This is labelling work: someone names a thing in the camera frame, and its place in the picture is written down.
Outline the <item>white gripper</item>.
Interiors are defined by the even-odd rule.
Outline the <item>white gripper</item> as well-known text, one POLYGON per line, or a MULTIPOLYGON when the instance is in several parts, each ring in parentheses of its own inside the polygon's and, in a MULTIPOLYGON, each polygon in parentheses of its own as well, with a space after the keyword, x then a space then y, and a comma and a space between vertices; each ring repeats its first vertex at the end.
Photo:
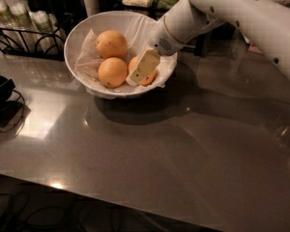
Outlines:
POLYGON ((149 31, 148 48, 137 57, 136 64, 129 72, 126 81, 131 86, 139 85, 147 74, 160 64, 160 56, 171 56, 180 51, 184 45, 169 32, 166 16, 161 17, 149 31))

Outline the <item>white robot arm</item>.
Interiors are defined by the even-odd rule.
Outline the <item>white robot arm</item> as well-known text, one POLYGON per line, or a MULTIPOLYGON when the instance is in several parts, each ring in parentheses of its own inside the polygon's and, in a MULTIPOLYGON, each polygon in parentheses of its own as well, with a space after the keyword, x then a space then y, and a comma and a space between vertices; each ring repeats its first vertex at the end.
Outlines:
POLYGON ((153 26, 149 48, 127 77, 136 85, 192 38, 228 22, 290 80, 290 9, 271 0, 179 0, 153 26))

